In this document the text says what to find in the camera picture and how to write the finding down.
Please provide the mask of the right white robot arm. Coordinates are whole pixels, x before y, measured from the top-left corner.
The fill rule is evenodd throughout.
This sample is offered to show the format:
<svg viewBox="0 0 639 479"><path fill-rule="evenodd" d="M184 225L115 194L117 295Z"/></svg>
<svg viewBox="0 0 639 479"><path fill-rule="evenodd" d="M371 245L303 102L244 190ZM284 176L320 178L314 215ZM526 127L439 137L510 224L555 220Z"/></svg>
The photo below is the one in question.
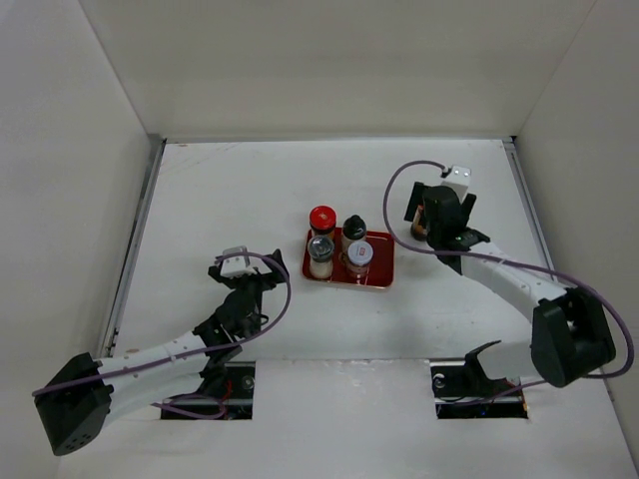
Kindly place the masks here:
<svg viewBox="0 0 639 479"><path fill-rule="evenodd" d="M567 287L514 265L490 237L467 223L476 196L445 185L413 184L404 219L418 240L456 273L501 297L531 324L535 372L564 387L616 357L602 301L582 286Z"/></svg>

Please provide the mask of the clear bottle white contents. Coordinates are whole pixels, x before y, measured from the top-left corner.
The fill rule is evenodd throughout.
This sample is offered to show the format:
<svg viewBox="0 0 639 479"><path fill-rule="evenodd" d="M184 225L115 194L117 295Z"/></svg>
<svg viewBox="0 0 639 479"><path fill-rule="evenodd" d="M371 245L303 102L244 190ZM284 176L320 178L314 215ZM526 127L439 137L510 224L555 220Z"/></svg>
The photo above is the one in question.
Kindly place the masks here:
<svg viewBox="0 0 639 479"><path fill-rule="evenodd" d="M307 244L310 263L309 270L316 279L328 279L332 274L334 243L326 236L314 236Z"/></svg>

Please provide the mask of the left aluminium rail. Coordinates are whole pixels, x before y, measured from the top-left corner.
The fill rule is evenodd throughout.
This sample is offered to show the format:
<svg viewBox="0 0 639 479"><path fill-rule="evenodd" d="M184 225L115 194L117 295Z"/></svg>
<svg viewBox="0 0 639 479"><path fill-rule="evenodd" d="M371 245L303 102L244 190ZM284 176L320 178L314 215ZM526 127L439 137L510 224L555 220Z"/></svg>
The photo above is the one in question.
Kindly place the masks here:
<svg viewBox="0 0 639 479"><path fill-rule="evenodd" d="M117 344L124 310L126 308L129 290L167 143L167 139L159 134L150 134L148 139L151 146L150 155L141 184L140 195L136 205L122 268L113 294L113 300L107 308L107 314L103 320L100 338L96 346L96 352L99 357L112 356Z"/></svg>

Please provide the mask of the chili sauce jar red lid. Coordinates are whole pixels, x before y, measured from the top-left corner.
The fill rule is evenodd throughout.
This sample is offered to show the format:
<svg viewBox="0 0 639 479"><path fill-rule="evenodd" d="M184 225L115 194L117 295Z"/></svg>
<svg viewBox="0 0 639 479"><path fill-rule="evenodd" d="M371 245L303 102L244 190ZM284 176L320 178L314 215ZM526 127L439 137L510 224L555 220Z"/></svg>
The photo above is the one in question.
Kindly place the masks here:
<svg viewBox="0 0 639 479"><path fill-rule="evenodd" d="M423 205L418 205L415 209L410 234L417 241L427 241L427 229L423 225Z"/></svg>

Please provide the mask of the right aluminium rail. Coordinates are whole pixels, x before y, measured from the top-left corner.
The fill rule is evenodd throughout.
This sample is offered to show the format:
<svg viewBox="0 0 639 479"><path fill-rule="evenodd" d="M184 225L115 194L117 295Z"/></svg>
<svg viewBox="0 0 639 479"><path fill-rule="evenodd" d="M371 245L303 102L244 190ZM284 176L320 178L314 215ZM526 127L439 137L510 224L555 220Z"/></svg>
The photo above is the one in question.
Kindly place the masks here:
<svg viewBox="0 0 639 479"><path fill-rule="evenodd" d="M515 137L506 137L502 140L504 153L507 157L508 165L510 167L513 179L517 186L518 193L522 200L526 218L532 230L535 247L538 255L541 258L541 264L546 268L556 270L537 211L535 209L533 198L528 188L527 181L518 157L515 140Z"/></svg>

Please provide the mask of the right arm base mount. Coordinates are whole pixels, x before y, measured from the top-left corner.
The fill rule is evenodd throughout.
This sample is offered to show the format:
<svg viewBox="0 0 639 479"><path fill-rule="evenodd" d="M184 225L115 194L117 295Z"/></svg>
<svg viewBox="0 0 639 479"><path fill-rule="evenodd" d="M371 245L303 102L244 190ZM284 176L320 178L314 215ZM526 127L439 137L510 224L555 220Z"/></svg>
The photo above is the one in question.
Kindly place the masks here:
<svg viewBox="0 0 639 479"><path fill-rule="evenodd" d="M527 405L521 390L493 399L498 393L520 384L519 379L489 379L478 356L498 341L488 342L462 358L430 363L431 388L436 417L456 419L527 419Z"/></svg>

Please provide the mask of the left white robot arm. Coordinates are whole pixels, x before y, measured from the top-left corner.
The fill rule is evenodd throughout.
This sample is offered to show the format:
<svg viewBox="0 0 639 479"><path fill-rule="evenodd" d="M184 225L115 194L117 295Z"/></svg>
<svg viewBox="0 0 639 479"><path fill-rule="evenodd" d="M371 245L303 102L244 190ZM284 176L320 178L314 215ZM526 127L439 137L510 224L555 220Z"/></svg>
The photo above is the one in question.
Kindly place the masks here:
<svg viewBox="0 0 639 479"><path fill-rule="evenodd" d="M214 397L227 362L277 323L262 311L263 295L291 278L279 249L257 255L227 249L208 275L229 293L194 329L164 344L117 357L90 353L69 359L41 389L34 404L53 454L71 454L113 421L138 409L166 406L181 396Z"/></svg>

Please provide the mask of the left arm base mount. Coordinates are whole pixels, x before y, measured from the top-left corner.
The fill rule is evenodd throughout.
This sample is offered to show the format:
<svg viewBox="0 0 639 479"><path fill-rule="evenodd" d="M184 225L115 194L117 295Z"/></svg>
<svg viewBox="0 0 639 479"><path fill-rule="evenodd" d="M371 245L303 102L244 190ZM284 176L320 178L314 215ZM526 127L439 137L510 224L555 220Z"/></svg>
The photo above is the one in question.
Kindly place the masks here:
<svg viewBox="0 0 639 479"><path fill-rule="evenodd" d="M161 403L162 420L251 420L256 388L254 362L227 363L217 376L191 394Z"/></svg>

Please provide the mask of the small jar white lid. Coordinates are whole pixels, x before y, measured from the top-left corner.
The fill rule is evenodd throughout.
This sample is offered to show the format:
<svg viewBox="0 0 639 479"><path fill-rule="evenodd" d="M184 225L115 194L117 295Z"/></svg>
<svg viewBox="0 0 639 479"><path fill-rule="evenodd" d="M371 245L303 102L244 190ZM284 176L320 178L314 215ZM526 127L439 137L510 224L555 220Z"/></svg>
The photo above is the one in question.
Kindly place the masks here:
<svg viewBox="0 0 639 479"><path fill-rule="evenodd" d="M346 251L346 273L357 284L367 284L373 247L367 240L352 242Z"/></svg>

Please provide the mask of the dark sauce jar red lid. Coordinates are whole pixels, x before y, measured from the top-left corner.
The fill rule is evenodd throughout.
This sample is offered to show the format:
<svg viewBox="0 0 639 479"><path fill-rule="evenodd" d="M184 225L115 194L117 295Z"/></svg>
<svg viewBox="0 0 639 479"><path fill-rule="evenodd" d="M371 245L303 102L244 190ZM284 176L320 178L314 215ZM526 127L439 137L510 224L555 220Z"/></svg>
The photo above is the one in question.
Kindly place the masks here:
<svg viewBox="0 0 639 479"><path fill-rule="evenodd" d="M316 206L310 211L309 224L314 237L327 237L333 240L336 212L330 206Z"/></svg>

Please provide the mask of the dark soy sauce bottle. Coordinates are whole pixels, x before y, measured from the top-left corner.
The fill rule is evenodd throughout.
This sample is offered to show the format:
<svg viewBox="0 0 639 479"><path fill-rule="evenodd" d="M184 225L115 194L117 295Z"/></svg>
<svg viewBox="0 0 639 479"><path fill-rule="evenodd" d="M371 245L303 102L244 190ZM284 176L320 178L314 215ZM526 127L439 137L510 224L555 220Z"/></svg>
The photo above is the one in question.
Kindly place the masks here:
<svg viewBox="0 0 639 479"><path fill-rule="evenodd" d="M367 234L367 228L365 221L359 215L352 215L348 217L342 225L340 244L341 252L347 253L349 246L359 240L365 240Z"/></svg>

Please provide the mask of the red rectangular tray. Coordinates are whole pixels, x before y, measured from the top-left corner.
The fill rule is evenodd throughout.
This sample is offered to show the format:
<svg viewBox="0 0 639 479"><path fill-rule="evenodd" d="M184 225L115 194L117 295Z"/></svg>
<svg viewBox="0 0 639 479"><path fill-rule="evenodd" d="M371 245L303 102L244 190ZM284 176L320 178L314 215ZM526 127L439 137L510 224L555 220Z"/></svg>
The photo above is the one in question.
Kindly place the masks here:
<svg viewBox="0 0 639 479"><path fill-rule="evenodd" d="M392 285L394 279L394 240L384 232L367 232L365 240L372 246L373 258L368 267L367 276L354 278L348 273L341 257L341 228L336 227L333 234L335 254L332 257L332 274L329 278L319 279L311 274L309 252L304 249L301 274L311 281L323 282L331 285L348 285L368 289L386 289Z"/></svg>

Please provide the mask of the aluminium rail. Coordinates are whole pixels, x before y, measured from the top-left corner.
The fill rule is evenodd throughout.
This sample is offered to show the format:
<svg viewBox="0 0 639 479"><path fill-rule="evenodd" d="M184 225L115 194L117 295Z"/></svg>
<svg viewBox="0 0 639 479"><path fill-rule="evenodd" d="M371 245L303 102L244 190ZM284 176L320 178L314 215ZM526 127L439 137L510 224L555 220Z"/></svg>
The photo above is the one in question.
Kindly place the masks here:
<svg viewBox="0 0 639 479"><path fill-rule="evenodd" d="M96 346L96 352L99 357L112 356L117 344L124 310L126 308L129 290L167 143L167 139L159 134L150 134L148 139L151 146L150 155L141 184L140 195L136 205L122 268L113 294L113 300L107 308L107 314L103 320L100 338Z"/></svg>
<svg viewBox="0 0 639 479"><path fill-rule="evenodd" d="M537 211L535 209L533 198L528 188L527 181L518 157L515 140L515 137L506 137L502 140L504 153L507 157L508 165L510 167L513 179L517 186L518 193L522 200L526 218L532 230L535 247L538 255L541 258L541 264L546 268L556 270Z"/></svg>

